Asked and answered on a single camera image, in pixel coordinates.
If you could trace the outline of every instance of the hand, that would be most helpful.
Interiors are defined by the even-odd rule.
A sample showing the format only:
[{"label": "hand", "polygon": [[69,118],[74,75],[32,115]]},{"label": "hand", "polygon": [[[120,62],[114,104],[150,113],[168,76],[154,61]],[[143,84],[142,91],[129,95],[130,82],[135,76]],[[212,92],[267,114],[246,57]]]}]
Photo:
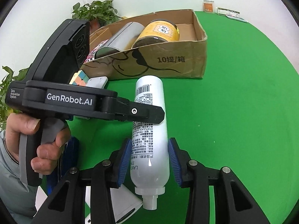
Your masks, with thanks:
[{"label": "hand", "polygon": [[[10,114],[7,118],[5,140],[6,147],[12,157],[19,161],[20,133],[33,135],[39,129],[40,120],[26,114]],[[43,144],[37,148],[37,157],[31,160],[31,166],[37,173],[49,175],[57,166],[57,161],[64,145],[71,138],[70,129],[61,130],[53,143]]]}]

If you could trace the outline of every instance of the bottle nozzle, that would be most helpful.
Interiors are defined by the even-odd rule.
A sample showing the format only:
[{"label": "bottle nozzle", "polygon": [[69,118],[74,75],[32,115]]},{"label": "bottle nozzle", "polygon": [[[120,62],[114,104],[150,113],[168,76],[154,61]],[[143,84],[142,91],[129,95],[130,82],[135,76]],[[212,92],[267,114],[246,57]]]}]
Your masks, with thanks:
[{"label": "bottle nozzle", "polygon": [[146,210],[156,210],[157,209],[157,198],[158,195],[143,195],[143,208]]}]

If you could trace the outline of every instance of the barcode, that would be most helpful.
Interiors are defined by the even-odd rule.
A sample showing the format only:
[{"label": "barcode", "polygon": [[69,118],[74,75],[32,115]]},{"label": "barcode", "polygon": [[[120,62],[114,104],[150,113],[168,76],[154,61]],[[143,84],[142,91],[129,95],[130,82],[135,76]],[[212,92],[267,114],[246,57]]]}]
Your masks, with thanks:
[{"label": "barcode", "polygon": [[140,93],[149,92],[149,91],[150,91],[150,86],[149,85],[143,85],[143,86],[137,88],[136,96]]}]

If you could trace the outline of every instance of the white object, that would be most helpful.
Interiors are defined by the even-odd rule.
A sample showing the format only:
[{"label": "white object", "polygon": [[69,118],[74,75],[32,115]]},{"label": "white object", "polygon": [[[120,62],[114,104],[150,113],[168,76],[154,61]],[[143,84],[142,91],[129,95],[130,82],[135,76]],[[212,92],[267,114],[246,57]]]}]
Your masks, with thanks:
[{"label": "white object", "polygon": [[43,191],[43,189],[40,186],[38,186],[36,198],[35,198],[35,208],[37,211],[40,209],[41,205],[44,203],[46,198],[47,198],[46,193]]},{"label": "white object", "polygon": [[[135,95],[135,102],[161,106],[165,112],[163,83],[158,77],[141,77]],[[166,115],[158,125],[133,123],[131,179],[147,210],[157,209],[158,195],[165,193],[169,179],[167,142]]]},{"label": "white object", "polygon": [[104,88],[107,82],[107,77],[93,77],[87,81],[86,87]]},{"label": "white object", "polygon": [[237,21],[243,22],[243,23],[248,23],[247,20],[242,19],[242,18],[235,18],[235,17],[229,16],[229,15],[227,15],[226,17],[229,18],[229,19],[233,19],[233,20],[237,20]]},{"label": "white object", "polygon": [[235,17],[235,18],[240,18],[240,12],[230,10],[230,9],[226,9],[226,8],[218,7],[217,8],[217,13],[218,13],[218,15],[223,15],[223,16],[229,15],[229,16],[232,16],[232,17]]},{"label": "white object", "polygon": [[[90,191],[91,187],[86,186],[85,202],[89,207]],[[121,185],[119,189],[110,189],[110,193],[115,222],[123,218],[118,224],[123,223],[142,206],[142,201],[124,185]],[[91,224],[90,214],[85,218],[85,224]]]}]

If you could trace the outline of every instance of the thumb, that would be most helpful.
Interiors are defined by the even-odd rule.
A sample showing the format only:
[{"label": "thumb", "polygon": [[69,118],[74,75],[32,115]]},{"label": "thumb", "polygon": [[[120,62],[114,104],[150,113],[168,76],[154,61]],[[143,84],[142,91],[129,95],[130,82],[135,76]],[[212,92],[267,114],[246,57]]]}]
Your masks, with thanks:
[{"label": "thumb", "polygon": [[39,121],[40,119],[30,117],[23,113],[12,113],[7,118],[5,131],[6,147],[17,161],[19,158],[20,133],[33,135],[39,129]]}]

